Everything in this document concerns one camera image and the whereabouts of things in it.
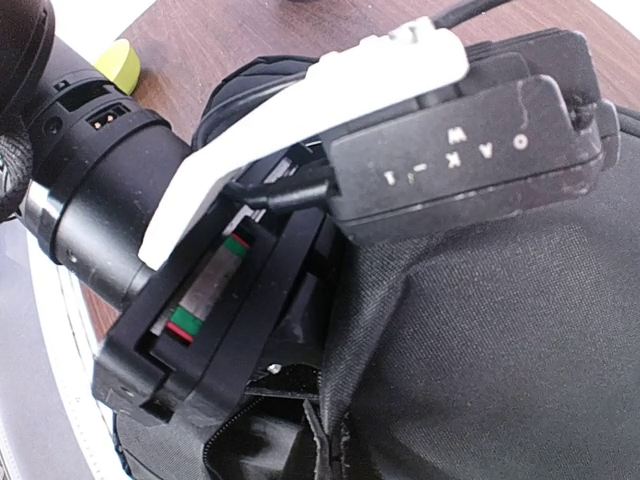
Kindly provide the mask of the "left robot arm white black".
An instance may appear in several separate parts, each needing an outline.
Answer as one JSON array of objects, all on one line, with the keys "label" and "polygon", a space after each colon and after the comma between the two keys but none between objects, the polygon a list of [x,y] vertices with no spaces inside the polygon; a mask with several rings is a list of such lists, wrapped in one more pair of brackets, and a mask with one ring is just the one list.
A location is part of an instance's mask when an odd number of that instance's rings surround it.
[{"label": "left robot arm white black", "polygon": [[318,398],[345,240],[320,209],[267,210],[324,175],[315,141],[251,165],[250,192],[216,200],[161,267],[138,256],[194,147],[55,35],[47,1],[1,5],[1,214],[120,312],[94,397],[150,426],[216,426],[263,407],[293,417]]}]

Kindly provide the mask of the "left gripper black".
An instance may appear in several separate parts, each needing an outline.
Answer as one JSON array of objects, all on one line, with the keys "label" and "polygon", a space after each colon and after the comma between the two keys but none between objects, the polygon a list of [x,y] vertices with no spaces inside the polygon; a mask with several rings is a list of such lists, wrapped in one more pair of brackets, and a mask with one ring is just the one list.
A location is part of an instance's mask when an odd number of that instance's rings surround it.
[{"label": "left gripper black", "polygon": [[108,332],[94,397],[146,425],[315,397],[345,245],[318,209],[253,219],[216,203]]}]

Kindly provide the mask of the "black student bag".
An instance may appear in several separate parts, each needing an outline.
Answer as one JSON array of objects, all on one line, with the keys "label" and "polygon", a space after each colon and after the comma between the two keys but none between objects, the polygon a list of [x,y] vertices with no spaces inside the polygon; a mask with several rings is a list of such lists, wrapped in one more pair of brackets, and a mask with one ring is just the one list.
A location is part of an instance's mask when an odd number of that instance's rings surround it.
[{"label": "black student bag", "polygon": [[[202,116],[319,59],[259,57]],[[306,207],[346,240],[317,400],[216,426],[115,411],[133,475],[637,478],[639,115],[612,105],[618,161],[578,198],[369,245]]]}]

